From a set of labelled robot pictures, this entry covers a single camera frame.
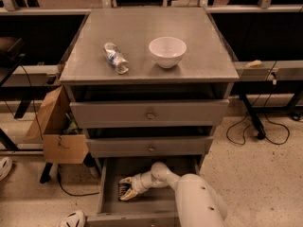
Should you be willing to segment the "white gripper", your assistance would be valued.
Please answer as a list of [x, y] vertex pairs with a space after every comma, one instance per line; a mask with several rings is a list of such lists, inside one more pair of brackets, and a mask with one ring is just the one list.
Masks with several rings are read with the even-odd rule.
[[126, 177], [119, 181], [119, 183], [127, 183], [131, 188], [122, 191], [119, 195], [121, 201], [129, 201], [135, 198], [138, 194], [143, 194], [150, 188], [163, 188], [168, 186], [167, 183], [157, 180], [152, 176], [150, 171], [139, 173], [132, 177]]

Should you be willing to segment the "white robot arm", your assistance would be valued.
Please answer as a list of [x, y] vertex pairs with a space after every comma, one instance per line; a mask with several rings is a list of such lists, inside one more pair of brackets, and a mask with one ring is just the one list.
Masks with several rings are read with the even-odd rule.
[[181, 227], [224, 227], [227, 205], [212, 186], [197, 174], [179, 176], [161, 162], [147, 172], [120, 180], [118, 199], [129, 201], [150, 188], [167, 186], [174, 191]]

